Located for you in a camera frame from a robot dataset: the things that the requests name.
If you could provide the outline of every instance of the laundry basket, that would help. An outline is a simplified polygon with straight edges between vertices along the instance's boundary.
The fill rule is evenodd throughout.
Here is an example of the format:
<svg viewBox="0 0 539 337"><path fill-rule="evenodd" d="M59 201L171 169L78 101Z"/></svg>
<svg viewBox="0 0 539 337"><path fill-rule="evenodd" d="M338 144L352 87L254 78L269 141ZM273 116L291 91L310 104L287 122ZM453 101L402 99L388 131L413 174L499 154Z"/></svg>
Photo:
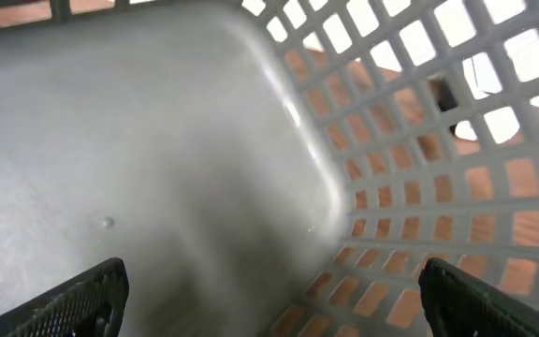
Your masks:
<svg viewBox="0 0 539 337"><path fill-rule="evenodd" d="M388 1L367 0L370 32L343 0L1 1L47 13L0 27L0 314L113 256L125 336L425 336L431 256L539 310L539 74L505 49L539 37L539 0L506 20L463 1L474 35L454 47L452 0ZM384 42L399 73L375 63ZM472 93L478 53L500 92ZM498 143L504 107L519 133Z"/></svg>

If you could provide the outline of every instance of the gray plastic basket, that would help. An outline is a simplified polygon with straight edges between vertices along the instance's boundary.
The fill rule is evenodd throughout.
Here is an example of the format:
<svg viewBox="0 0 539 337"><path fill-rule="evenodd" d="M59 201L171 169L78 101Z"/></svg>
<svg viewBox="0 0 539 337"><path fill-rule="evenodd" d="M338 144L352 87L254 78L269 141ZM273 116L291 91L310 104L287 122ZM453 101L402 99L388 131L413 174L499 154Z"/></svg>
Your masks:
<svg viewBox="0 0 539 337"><path fill-rule="evenodd" d="M482 0L464 1L476 34L454 48L434 15L444 1L394 17L368 1L379 27L364 37L343 0L299 0L297 29L284 1L254 15L237 1L116 0L83 15L53 1L51 22L65 24L0 30L0 314L111 256L131 282L126 336L423 336L416 278L429 256L539 310L539 77L519 81L503 45L539 34L539 1L497 24ZM340 53L323 28L333 15L352 42ZM436 51L419 66L400 36L417 21ZM323 62L303 47L313 32ZM383 41L394 78L371 57ZM478 100L461 62L482 51L503 89ZM446 113L435 75L459 103ZM521 136L496 144L484 115L505 106ZM461 121L478 140L469 154L449 130ZM517 239L525 219L535 242Z"/></svg>

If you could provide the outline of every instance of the perforated basket wall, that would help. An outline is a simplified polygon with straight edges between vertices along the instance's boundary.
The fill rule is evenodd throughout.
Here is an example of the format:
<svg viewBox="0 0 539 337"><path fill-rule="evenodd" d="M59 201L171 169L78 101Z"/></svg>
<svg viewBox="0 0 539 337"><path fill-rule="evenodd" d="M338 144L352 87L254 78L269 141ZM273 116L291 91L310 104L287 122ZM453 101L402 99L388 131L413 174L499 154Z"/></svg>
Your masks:
<svg viewBox="0 0 539 337"><path fill-rule="evenodd" d="M315 112L356 201L341 252L275 320L271 334L423 336L429 326L416 279L429 256L539 310L539 109L531 104L539 96L539 74L519 77L505 49L520 34L539 37L539 1L527 0L520 14L503 22L493 21L488 1L464 1L475 34L454 48L434 14L445 1L412 1L394 16L387 1L369 0L379 26L366 36L345 0L266 1L256 16L264 29L269 23L284 27L276 52ZM295 22L297 29L284 13L293 2L306 17ZM342 23L350 46L330 40L327 21ZM433 58L417 62L406 49L401 31L407 27L425 30ZM326 57L303 47L310 35ZM388 75L373 60L372 48L385 41L401 65L399 75ZM481 52L503 89L477 99L461 63ZM369 74L370 88L358 87L358 71ZM434 75L449 82L457 108L439 111L428 83ZM405 95L415 96L416 106L402 106ZM497 144L485 118L503 107L512 108L520 131ZM451 135L449 127L461 121L471 123L476 143Z"/></svg>

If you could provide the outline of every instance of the gray plastic surface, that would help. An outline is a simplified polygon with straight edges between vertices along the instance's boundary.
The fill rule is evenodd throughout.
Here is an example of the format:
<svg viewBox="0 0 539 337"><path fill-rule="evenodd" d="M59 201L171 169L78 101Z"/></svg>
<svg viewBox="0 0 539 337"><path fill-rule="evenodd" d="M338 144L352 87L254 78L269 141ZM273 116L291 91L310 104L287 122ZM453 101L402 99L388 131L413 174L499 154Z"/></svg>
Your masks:
<svg viewBox="0 0 539 337"><path fill-rule="evenodd" d="M539 32L539 1L527 1L524 12L496 25L483 1L464 1L476 36L455 48L433 14L443 2L413 1L390 17L381 0L369 0L380 26L366 37L343 0L317 11L299 0L307 20L296 30L284 2L267 1L256 17L240 4L172 6L1 35L0 314L110 256L124 259L131 280L126 336L251 336L271 327L292 295L305 313L289 335L326 315L325 336L343 325L362 336L424 336L423 315L407 329L387 319L403 290L418 289L413 274L426 254L447 254L453 264L487 256L482 278L495 286L511 258L535 261L532 292L520 298L539 310L539 246L511 240L514 212L539 211L539 195L512 196L505 170L508 161L528 157L539 182L539 117L529 104L539 95L539 78L519 82L503 48L525 29ZM322 28L334 13L353 42L340 54ZM272 49L266 26L274 17L288 38ZM416 20L437 52L420 66L399 35ZM327 66L316 65L302 47L311 32L326 50ZM369 53L384 40L403 69L388 82ZM292 49L311 71L305 81L280 63ZM481 51L503 90L475 100L460 63ZM345 71L358 57L375 83L365 94ZM318 86L331 99L326 78L335 72L353 100L318 117L306 93ZM459 101L446 114L425 82L435 73L444 73ZM393 99L406 87L423 106L422 124L409 125ZM355 143L345 118L382 101L396 131L380 134L368 114L377 137ZM513 146L497 145L484 121L484 113L504 106L513 108L524 137ZM448 133L464 120L472 123L479 153L460 155ZM344 151L326 135L333 123L348 137ZM444 146L438 162L429 163L417 144L427 134ZM411 168L397 168L388 150L397 144L411 153ZM373 152L386 159L387 172L371 172L364 154ZM350 159L359 161L364 179L342 173ZM478 167L489 170L491 200L472 199L465 174ZM443 175L454 191L447 203L437 201L434 189L434 178ZM405 182L419 183L419 205L405 205ZM377 194L384 186L391 189L389 207L380 206ZM355 209L360 191L369 200L363 210ZM494 239L470 242L472 219L483 213L496 218ZM448 242L433 239L440 216L454 220ZM421 220L412 242L401 239L410 217ZM384 218L389 234L374 238ZM367 221L366 235L352 237L359 219ZM338 247L356 248L348 264L329 261ZM369 268L356 268L366 249L380 253ZM410 255L392 274L385 265L395 252ZM318 271L333 275L323 295L302 295ZM332 305L328 297L345 276L359 284L344 305ZM388 285L387 295L371 316L355 314L373 283Z"/></svg>

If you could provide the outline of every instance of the textured black pad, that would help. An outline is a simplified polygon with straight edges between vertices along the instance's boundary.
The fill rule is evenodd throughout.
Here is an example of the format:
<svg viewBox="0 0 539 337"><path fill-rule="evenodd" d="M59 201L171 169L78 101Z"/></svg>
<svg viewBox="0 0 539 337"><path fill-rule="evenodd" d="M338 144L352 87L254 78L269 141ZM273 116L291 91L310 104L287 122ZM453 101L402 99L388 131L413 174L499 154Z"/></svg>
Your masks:
<svg viewBox="0 0 539 337"><path fill-rule="evenodd" d="M111 258L0 315L0 337L115 337L127 298L124 263Z"/></svg>
<svg viewBox="0 0 539 337"><path fill-rule="evenodd" d="M419 276L421 302L434 337L539 337L539 312L441 260Z"/></svg>

